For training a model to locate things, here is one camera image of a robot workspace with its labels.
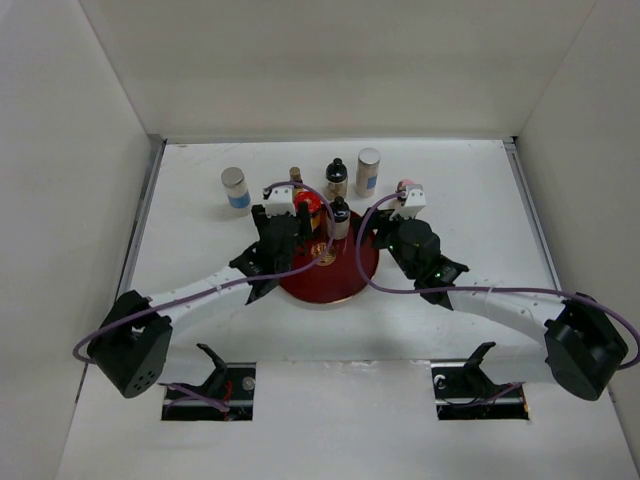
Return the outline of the black-cap clear spice bottle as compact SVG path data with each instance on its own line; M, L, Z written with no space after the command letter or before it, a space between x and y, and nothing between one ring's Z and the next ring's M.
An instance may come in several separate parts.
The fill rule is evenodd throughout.
M350 228L351 210L345 199L336 196L330 203L333 217L327 220L328 234L335 240L344 239Z

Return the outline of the red-lid chili sauce jar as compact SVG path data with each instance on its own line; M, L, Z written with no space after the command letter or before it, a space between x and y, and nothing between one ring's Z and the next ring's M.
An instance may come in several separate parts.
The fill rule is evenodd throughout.
M296 205L296 208L306 204L310 213L315 213L322 208L322 201L320 197L310 191L299 191L294 198L294 204Z

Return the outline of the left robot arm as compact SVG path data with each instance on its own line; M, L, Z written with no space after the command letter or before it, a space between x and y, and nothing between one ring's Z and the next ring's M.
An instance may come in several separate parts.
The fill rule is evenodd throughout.
M294 256L311 234L308 209L292 202L255 205L251 214L258 239L227 266L169 292L125 292L90 336L89 361L123 397L135 398L154 384L177 384L206 399L221 393L224 373L173 352L173 341L219 313L269 294L281 279L292 275Z

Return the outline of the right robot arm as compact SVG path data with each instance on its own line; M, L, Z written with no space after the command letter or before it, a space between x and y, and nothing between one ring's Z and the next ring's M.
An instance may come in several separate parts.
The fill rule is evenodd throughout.
M400 210L370 208L356 227L355 241L372 235L377 250L388 251L411 294L453 312L475 315L530 339L530 344L480 344L457 366L437 368L436 385L483 396L516 383L555 383L573 396L597 400L614 374L635 366L618 332L627 322L581 293L533 287L498 287L441 252L430 225Z

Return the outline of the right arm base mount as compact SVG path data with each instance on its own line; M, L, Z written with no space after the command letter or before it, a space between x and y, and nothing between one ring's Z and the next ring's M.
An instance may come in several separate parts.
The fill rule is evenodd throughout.
M435 409L441 421L525 420L522 383L496 384L481 369L495 342L482 343L466 359L431 363Z

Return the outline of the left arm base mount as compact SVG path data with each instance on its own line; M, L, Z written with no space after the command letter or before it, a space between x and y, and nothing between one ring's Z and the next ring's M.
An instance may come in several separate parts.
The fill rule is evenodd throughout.
M166 387L163 421L251 421L256 391L256 363L227 363L208 345L197 347L212 366L200 385L177 383Z

